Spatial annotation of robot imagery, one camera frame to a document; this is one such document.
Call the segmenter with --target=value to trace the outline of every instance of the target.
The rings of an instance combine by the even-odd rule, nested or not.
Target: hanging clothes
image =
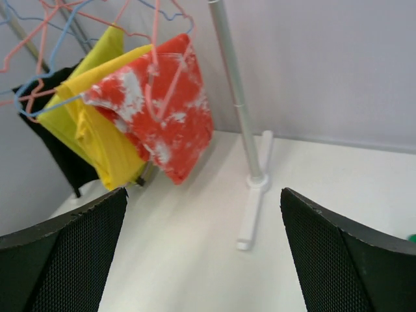
[[[57,94],[62,100],[72,98],[150,49],[150,45],[138,47],[69,79],[57,88]],[[120,132],[120,128],[109,122],[95,107],[85,105],[81,99],[68,103],[65,108],[77,125],[75,139],[90,157],[104,186],[112,190],[129,181],[135,181],[145,161]]]
[[[182,34],[157,48],[159,74],[153,78],[154,104],[163,101],[179,64],[185,63],[162,122],[152,118],[144,103],[150,53],[82,94],[86,104],[97,107],[119,129],[133,133],[135,140],[151,153],[155,164],[176,184],[190,174],[213,135],[213,120],[198,61],[193,51],[184,58],[188,44],[189,37]]]
[[[70,75],[69,79],[79,76],[80,74],[95,68],[109,60],[115,59],[124,52],[124,34],[121,29],[109,27],[97,41],[94,48],[84,58],[83,61]],[[46,108],[55,106],[62,102],[58,94],[55,94],[51,101],[46,105]],[[50,133],[55,135],[60,141],[65,143],[67,147],[76,152],[89,164],[93,164],[90,157],[85,153],[84,149],[80,147],[75,139],[75,132],[77,126],[74,120],[69,115],[64,107],[57,107],[54,110],[49,110],[38,116],[37,120]]]
[[[45,78],[45,86],[39,91],[46,91],[57,87],[61,82],[65,81],[71,74],[74,68],[63,68],[57,71],[52,77]],[[38,86],[38,81],[26,89],[22,96],[28,96],[32,90]],[[16,93],[20,86],[13,89]],[[52,98],[52,95],[38,97],[35,99],[32,107],[32,112],[37,112],[43,109],[46,103]],[[21,101],[22,109],[25,110],[28,101]],[[57,162],[68,183],[71,185],[75,195],[79,198],[81,193],[79,188],[85,183],[97,180],[98,175],[92,166],[90,166],[84,159],[80,158],[76,153],[70,150],[65,144],[58,140],[52,133],[45,129],[39,123],[31,122],[24,114],[19,113],[20,118],[44,141],[52,157]]]

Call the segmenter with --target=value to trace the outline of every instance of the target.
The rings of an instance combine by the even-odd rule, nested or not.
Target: white wall
[[[11,3],[23,16],[40,16],[42,10],[25,0]],[[29,33],[35,23],[21,22]],[[50,30],[48,53],[55,45],[59,32]],[[0,60],[19,40],[6,26],[0,27]],[[57,66],[75,64],[83,54],[71,39],[57,58]],[[0,73],[0,90],[7,90],[26,82],[35,72],[35,62],[23,48],[12,58],[10,70]],[[44,221],[66,199],[71,188],[43,142],[18,117],[13,105],[0,107],[0,235]]]
[[[257,132],[416,151],[415,1],[224,1]],[[198,26],[216,127],[238,131],[207,1],[179,2]],[[90,10],[114,18],[122,3],[96,1]],[[150,34],[151,17],[134,0],[122,22]],[[180,19],[162,23],[159,38],[184,29]]]

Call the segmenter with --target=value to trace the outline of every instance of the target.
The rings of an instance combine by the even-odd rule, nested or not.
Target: drying rack
[[[250,123],[250,116],[244,97],[244,90],[239,73],[239,67],[237,64],[237,56],[233,47],[231,33],[229,30],[224,0],[208,0],[208,4],[211,11],[218,43],[220,45],[222,60],[226,70],[233,105],[239,120],[242,143],[250,171],[246,179],[246,184],[250,189],[250,192],[246,202],[245,215],[240,227],[240,233],[237,238],[237,249],[249,250],[254,241],[257,219],[261,210],[263,196],[271,186],[268,167],[272,152],[273,133],[272,131],[263,132],[261,146],[259,151],[257,151],[252,125]],[[60,10],[60,13],[66,21],[69,20],[68,13],[65,10]],[[1,5],[0,15],[5,17],[4,8]],[[15,19],[11,19],[10,23],[8,24],[19,39],[22,40],[26,37],[24,30],[20,27],[19,23]],[[88,42],[86,40],[85,32],[76,19],[73,20],[73,23],[70,25],[70,29],[72,33],[77,35],[76,38],[82,38],[85,40],[85,42]],[[78,40],[78,43],[82,47],[83,51],[88,53],[91,50],[91,45],[89,42],[87,45],[85,45],[85,42]],[[28,42],[28,44],[26,44],[26,48],[29,50],[31,56],[37,61],[39,53],[36,50],[36,47],[31,42]],[[42,63],[42,67],[45,71],[48,71],[47,64],[44,61]]]

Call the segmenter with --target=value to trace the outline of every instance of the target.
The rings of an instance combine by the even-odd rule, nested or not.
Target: black cloth
[[[52,88],[57,87],[61,82],[65,81],[77,65],[72,68],[63,68],[57,71],[52,77],[45,78],[45,86],[39,91],[46,91]],[[26,89],[26,91],[21,96],[28,96],[38,86],[38,82],[34,81]],[[13,89],[13,92],[16,93],[19,90],[20,86]],[[35,99],[32,112],[37,112],[42,110],[47,102],[52,98],[53,95],[42,96]],[[28,101],[21,101],[22,109],[25,110]],[[76,153],[74,153],[69,147],[57,139],[52,133],[50,133],[46,128],[44,128],[39,123],[31,122],[24,114],[19,113],[20,118],[44,141],[44,144],[48,148],[49,152],[52,154],[52,157],[57,162],[59,168],[62,170],[62,173],[65,175],[68,183],[73,188],[74,193],[77,197],[81,197],[79,188],[85,183],[97,180],[98,175],[94,167],[89,165],[84,159],[80,158]]]
[[[125,216],[126,196],[126,190],[119,188],[78,209],[0,237],[0,311],[98,311]]]

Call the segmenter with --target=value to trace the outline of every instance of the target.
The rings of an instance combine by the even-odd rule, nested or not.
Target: green object
[[[409,241],[416,242],[416,234],[410,235],[409,236]]]

